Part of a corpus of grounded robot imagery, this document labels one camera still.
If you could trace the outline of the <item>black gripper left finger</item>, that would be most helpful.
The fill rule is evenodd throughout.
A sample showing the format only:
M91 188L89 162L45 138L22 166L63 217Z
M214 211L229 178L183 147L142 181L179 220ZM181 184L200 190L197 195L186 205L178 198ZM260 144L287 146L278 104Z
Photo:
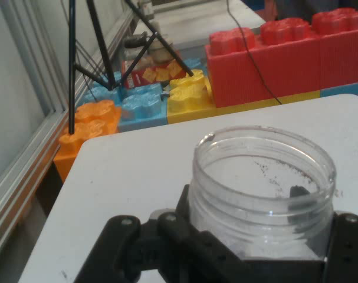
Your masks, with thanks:
M189 223L188 192L185 185L173 212L144 224L110 218L75 281L137 282L143 271L158 270L165 282L255 282L249 263Z

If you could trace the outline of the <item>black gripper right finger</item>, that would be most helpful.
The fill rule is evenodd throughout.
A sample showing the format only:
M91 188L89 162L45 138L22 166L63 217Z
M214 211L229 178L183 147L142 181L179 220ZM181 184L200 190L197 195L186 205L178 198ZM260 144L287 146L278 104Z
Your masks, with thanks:
M325 263L324 282L358 282L358 216L336 215Z

